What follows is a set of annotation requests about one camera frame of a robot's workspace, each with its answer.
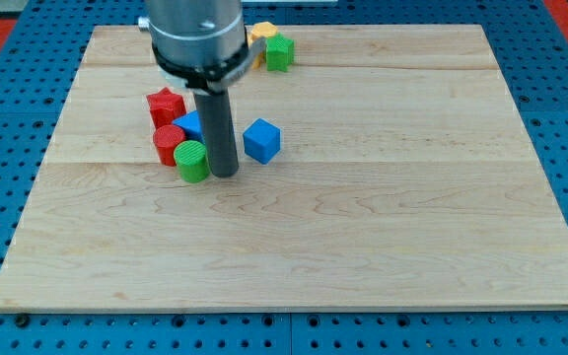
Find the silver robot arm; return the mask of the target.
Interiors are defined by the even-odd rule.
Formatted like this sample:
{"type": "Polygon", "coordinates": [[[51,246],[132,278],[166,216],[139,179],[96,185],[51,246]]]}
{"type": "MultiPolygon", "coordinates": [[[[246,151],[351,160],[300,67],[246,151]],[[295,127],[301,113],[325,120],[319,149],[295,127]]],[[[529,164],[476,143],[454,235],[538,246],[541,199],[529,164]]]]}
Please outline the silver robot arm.
{"type": "Polygon", "coordinates": [[[210,172],[229,178],[239,169],[229,88],[266,49],[249,42],[240,0],[146,0],[146,31],[168,81],[191,91],[210,172]]]}

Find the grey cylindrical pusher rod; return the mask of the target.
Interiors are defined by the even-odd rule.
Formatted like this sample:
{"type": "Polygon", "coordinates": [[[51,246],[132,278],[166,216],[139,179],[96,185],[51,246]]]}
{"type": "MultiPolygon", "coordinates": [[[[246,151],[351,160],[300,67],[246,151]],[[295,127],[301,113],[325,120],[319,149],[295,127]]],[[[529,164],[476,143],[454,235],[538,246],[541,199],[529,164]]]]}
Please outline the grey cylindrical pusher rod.
{"type": "Polygon", "coordinates": [[[207,160],[217,178],[230,178],[239,169],[230,99],[227,91],[194,95],[207,160]]]}

